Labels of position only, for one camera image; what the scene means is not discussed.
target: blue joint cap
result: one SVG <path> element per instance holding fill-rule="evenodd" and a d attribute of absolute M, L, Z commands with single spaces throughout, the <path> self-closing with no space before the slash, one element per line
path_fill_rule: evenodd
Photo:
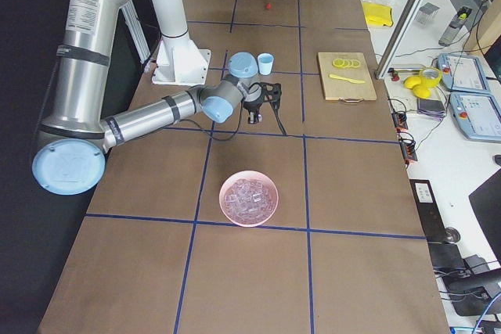
<path fill-rule="evenodd" d="M 249 52 L 238 52 L 228 63 L 229 72 L 238 78 L 251 78 L 258 74 L 258 63 Z"/>
<path fill-rule="evenodd" d="M 233 106 L 221 97 L 207 97 L 202 105 L 203 112 L 216 123 L 224 123 L 233 113 Z"/>
<path fill-rule="evenodd" d="M 65 138 L 42 148 L 31 170 L 42 188 L 57 195 L 77 195 L 92 188 L 104 174 L 103 152 L 89 141 Z"/>

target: yellow package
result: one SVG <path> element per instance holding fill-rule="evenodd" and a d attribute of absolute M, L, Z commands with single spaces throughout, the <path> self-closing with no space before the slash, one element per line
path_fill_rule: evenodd
<path fill-rule="evenodd" d="M 390 27 L 393 25 L 391 7 L 382 4 L 362 2 L 362 8 L 367 25 L 377 25 L 378 27 Z"/>

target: pink bowl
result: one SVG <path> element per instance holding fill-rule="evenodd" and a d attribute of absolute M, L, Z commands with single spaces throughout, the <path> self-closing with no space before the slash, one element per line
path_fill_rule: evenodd
<path fill-rule="evenodd" d="M 219 191 L 219 206 L 234 224 L 255 227 L 275 213 L 279 193 L 272 179 L 257 171 L 230 176 Z"/>

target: cutting board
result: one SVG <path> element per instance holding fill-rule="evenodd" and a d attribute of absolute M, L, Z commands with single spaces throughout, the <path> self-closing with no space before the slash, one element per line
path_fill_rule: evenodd
<path fill-rule="evenodd" d="M 361 52 L 319 52 L 320 77 L 323 95 L 327 101 L 375 101 L 377 99 L 373 80 L 367 69 L 366 60 Z M 335 59 L 357 59 L 358 68 L 337 68 L 332 62 Z M 330 78 L 329 74 L 364 80 L 364 84 Z"/>

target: white desk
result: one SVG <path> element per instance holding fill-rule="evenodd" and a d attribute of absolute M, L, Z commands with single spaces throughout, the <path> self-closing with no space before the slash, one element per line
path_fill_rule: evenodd
<path fill-rule="evenodd" d="M 380 57 L 393 33 L 398 18 L 407 0 L 379 0 L 393 9 L 393 27 L 370 27 L 371 39 L 377 57 Z M 402 44 L 397 51 L 397 56 L 408 54 L 425 48 L 441 48 L 438 39 L 447 27 L 452 16 L 456 12 L 449 0 L 424 0 L 440 7 L 438 13 L 426 29 L 414 22 Z M 458 37 L 467 31 L 460 32 Z M 447 48 L 417 52 L 411 56 L 402 56 L 394 59 L 392 64 L 423 64 L 430 66 L 431 61 L 443 52 L 455 52 L 461 50 L 462 43 L 455 43 Z M 492 70 L 484 61 L 483 66 L 488 76 L 494 76 Z M 416 109 L 416 98 L 412 92 L 403 87 L 402 77 L 400 81 L 391 81 L 385 78 L 388 94 L 391 98 L 403 101 L 409 110 Z M 501 102 L 501 86 L 496 81 L 489 82 L 491 89 Z M 443 95 L 434 90 L 433 99 L 445 101 Z M 397 102 L 393 106 L 400 110 Z M 408 114 L 409 133 L 416 139 L 418 145 L 430 130 L 435 127 L 438 120 L 418 113 Z M 498 169 L 492 157 L 501 153 L 501 144 L 487 142 L 472 142 L 466 139 L 456 126 L 456 121 L 449 110 L 447 117 L 421 144 L 417 150 L 417 163 L 411 163 L 408 176 L 411 179 L 427 179 L 431 182 L 435 199 L 440 210 L 442 220 L 446 227 L 456 228 L 461 234 L 458 243 L 462 257 L 477 254 L 486 261 L 495 260 L 495 256 L 484 237 L 480 226 L 471 208 L 468 196 L 484 181 L 486 181 Z M 498 264 L 491 264 L 490 268 L 497 268 Z M 456 326 L 474 325 L 474 318 L 462 318 L 458 316 L 450 302 L 444 302 L 445 311 L 449 324 Z"/>

